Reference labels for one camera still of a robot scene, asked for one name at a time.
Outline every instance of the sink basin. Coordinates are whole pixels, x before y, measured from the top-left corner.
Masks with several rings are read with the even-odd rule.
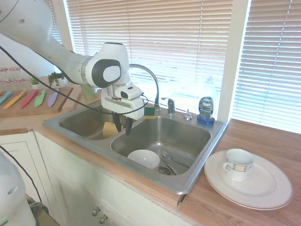
[[[104,109],[101,105],[96,105],[95,109],[102,112],[110,112]],[[120,117],[121,124],[125,124],[124,117]],[[105,122],[114,123],[113,117],[110,114],[99,114],[98,112],[87,110],[81,111],[78,114],[73,114],[62,119],[59,122],[60,127],[71,131],[85,139],[102,140],[103,126]]]
[[[100,101],[91,107],[107,112]],[[157,112],[155,119],[140,119],[133,123],[130,136],[125,130],[109,138],[103,137],[105,122],[113,122],[111,115],[87,108],[60,115],[44,122],[79,145],[110,159],[177,194],[187,194],[200,175],[204,164],[221,139],[226,123],[216,121],[213,126],[198,124],[197,116],[186,121],[177,112],[168,116],[166,109]],[[125,117],[120,117],[124,125]],[[127,158],[135,150],[148,149],[160,157],[160,165],[172,172],[164,175]]]
[[[179,175],[191,167],[210,138],[211,133],[203,128],[156,117],[135,126],[130,136],[123,134],[113,140],[111,148],[125,157],[135,150],[151,150],[157,153],[160,159],[177,168]],[[172,160],[164,157],[162,151]],[[189,167],[183,167],[181,164],[179,166],[178,162]]]

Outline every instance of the window blinds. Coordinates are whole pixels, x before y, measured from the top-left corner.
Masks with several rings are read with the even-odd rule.
[[[233,117],[301,133],[301,0],[252,0]]]
[[[219,102],[232,2],[67,0],[73,48],[94,55],[104,42],[123,43],[130,63],[157,75],[161,96],[174,98],[181,109],[198,112],[203,96]],[[132,81],[154,100],[156,88],[147,73],[133,70]]]
[[[55,16],[55,11],[54,11],[54,8],[53,8],[52,0],[45,0],[45,2],[49,6],[49,8],[51,10],[51,13],[52,13],[53,25],[52,25],[52,30],[51,30],[50,34],[56,40],[58,40],[60,43],[62,43],[60,31],[59,31],[59,28],[58,28],[58,25],[57,25],[57,21],[56,21],[56,16]]]

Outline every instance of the cabinet knob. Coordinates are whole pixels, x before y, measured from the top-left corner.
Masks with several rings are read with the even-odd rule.
[[[104,214],[103,217],[99,219],[99,223],[100,223],[101,225],[103,225],[103,224],[105,223],[105,220],[106,220],[106,219],[108,219],[108,217],[107,217],[107,215]]]
[[[97,206],[93,211],[92,211],[92,216],[96,217],[98,215],[98,212],[100,211],[100,208]]]

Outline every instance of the colorful knife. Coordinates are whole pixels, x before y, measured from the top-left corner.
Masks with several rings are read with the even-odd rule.
[[[43,90],[42,94],[39,95],[36,98],[36,100],[34,101],[34,107],[38,107],[38,106],[42,105],[45,95],[46,95],[46,90]]]
[[[11,95],[11,91],[7,92],[2,98],[0,98],[0,104],[2,104]]]
[[[9,101],[5,107],[3,108],[4,110],[10,108],[12,105],[14,105],[19,99],[24,97],[24,95],[27,93],[26,90],[23,90],[18,96],[14,97],[11,101]]]
[[[27,106],[29,104],[29,102],[31,102],[31,100],[39,93],[38,90],[33,91],[33,93],[27,97],[23,103],[21,104],[21,109],[24,108],[25,106]]]
[[[51,107],[54,103],[55,103],[55,101],[56,101],[56,98],[57,98],[57,92],[54,92],[54,94],[51,94],[50,96],[49,96],[49,99],[48,99],[48,107]]]

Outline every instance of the mug handle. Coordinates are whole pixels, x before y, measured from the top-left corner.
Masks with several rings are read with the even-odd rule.
[[[224,171],[230,172],[230,170],[228,170],[228,169],[226,168],[228,165],[230,165],[230,163],[225,162],[225,163],[222,165],[222,168],[224,169]]]

